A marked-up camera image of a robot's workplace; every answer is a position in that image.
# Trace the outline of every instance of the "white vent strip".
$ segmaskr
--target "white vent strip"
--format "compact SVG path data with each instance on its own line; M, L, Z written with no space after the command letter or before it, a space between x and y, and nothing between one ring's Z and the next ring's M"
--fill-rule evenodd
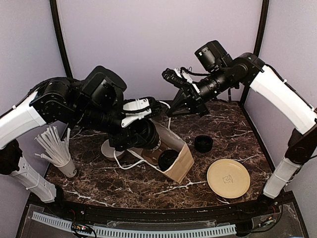
M71 232L71 222L33 212L32 220ZM235 225L186 231L132 231L92 226L99 238L213 238L236 234Z

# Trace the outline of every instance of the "black lid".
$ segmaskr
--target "black lid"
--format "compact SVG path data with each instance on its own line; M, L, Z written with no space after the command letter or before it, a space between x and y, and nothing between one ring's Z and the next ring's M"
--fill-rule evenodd
M198 152L206 153L212 149L213 139L207 135L199 135L195 138L195 149Z
M161 153L158 158L158 166L160 170L166 171L174 163L178 157L178 152L176 150L165 150Z

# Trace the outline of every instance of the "brown marble surface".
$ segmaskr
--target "brown marble surface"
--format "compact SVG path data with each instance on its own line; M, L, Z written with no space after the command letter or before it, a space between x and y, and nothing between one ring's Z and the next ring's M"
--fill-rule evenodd
M172 118L171 129L192 152L195 163L181 184L176 184L146 164L124 171L116 162L106 159L101 145L106 134L87 130L78 135L72 130L70 151L78 169L74 178L67 178L50 166L47 179L60 185L69 201L109 207L137 209L197 208L254 200L261 192L271 170L260 146L237 103L222 101L207 104L210 115ZM167 117L158 120L167 124ZM213 138L213 149L205 154L194 149L197 135ZM251 185L246 194L236 199L216 195L209 187L206 174L209 166L219 159L234 159L249 171ZM136 162L129 153L122 165Z

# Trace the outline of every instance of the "round yellow plate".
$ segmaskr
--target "round yellow plate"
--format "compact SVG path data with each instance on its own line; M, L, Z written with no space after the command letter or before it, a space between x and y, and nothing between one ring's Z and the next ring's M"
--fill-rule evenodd
M237 198L250 187L247 169L235 160L222 159L214 162L208 169L207 181L210 188L224 198Z

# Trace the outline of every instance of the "bundle of straws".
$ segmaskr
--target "bundle of straws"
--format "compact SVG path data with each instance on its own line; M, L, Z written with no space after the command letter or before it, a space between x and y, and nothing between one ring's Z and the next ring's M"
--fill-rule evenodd
M70 129L68 128L66 138L61 141L59 138L57 127L48 127L44 133L35 137L35 140L37 140L37 142L42 145L42 147L45 149L45 152L49 156L45 154L35 155L46 159L57 167L62 167L66 165L70 160L70 153L68 149L69 135Z

